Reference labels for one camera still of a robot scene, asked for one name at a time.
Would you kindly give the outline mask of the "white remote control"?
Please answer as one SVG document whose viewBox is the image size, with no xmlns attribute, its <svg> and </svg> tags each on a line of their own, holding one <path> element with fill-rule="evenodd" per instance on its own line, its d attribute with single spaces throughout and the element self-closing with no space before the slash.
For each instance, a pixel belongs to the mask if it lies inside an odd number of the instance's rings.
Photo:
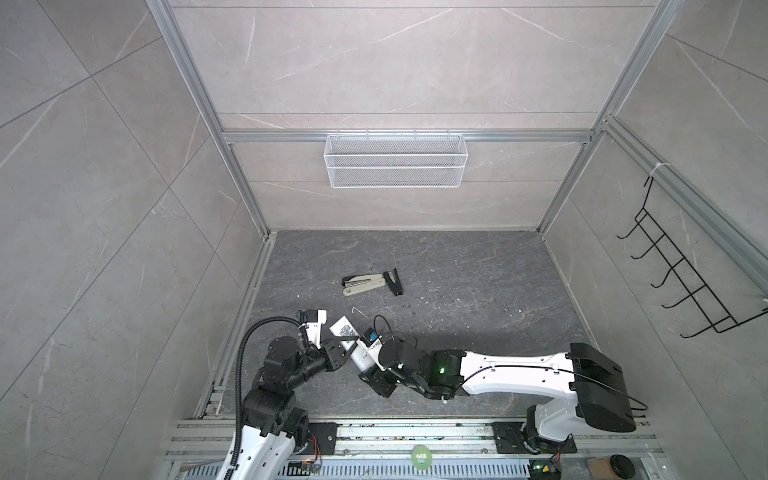
<svg viewBox="0 0 768 480">
<path fill-rule="evenodd" d="M 369 348 L 346 316 L 342 316 L 332 324 L 329 330 L 335 337 L 341 339 L 342 347 L 360 372 L 366 372 L 375 366 Z"/>
</svg>

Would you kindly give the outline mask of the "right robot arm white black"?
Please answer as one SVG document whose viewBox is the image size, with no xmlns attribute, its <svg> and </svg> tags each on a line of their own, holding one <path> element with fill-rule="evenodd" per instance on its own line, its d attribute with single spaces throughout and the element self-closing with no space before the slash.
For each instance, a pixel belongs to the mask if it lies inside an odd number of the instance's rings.
<svg viewBox="0 0 768 480">
<path fill-rule="evenodd" d="M 575 435 L 636 429 L 622 368 L 586 343 L 534 357 L 426 352 L 399 339 L 358 340 L 350 352 L 361 379 L 384 398 L 399 386 L 442 402 L 490 393 L 546 398 L 528 408 L 521 429 L 531 452 L 552 450 Z"/>
</svg>

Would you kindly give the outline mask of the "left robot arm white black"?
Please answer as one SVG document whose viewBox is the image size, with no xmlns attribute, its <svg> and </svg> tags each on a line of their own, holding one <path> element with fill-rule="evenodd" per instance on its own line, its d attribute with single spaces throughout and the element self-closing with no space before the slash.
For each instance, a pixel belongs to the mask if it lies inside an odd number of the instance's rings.
<svg viewBox="0 0 768 480">
<path fill-rule="evenodd" d="M 220 479 L 275 479 L 289 458 L 310 458 L 302 468 L 319 465 L 322 450 L 310 432 L 308 413 L 296 406 L 295 389 L 312 377 L 340 369 L 357 348 L 355 336 L 327 338 L 301 349 L 289 336 L 273 340 L 264 365 L 246 395 L 236 374 L 236 415 L 232 443 L 219 470 Z"/>
</svg>

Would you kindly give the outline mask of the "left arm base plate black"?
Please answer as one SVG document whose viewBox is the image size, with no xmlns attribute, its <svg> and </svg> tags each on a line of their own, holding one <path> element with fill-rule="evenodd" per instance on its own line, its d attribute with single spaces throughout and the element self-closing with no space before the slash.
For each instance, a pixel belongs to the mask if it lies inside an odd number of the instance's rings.
<svg viewBox="0 0 768 480">
<path fill-rule="evenodd" d="M 302 426 L 295 436 L 299 455 L 333 455 L 336 449 L 339 425 L 334 422 L 309 423 Z"/>
</svg>

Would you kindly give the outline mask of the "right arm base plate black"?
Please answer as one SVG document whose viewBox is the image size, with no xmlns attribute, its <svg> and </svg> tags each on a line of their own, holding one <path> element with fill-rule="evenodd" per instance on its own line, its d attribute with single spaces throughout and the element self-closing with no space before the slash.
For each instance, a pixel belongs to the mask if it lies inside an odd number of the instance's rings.
<svg viewBox="0 0 768 480">
<path fill-rule="evenodd" d="M 524 422 L 493 422 L 493 439 L 499 454 L 557 455 L 577 452 L 574 439 L 545 439 Z"/>
</svg>

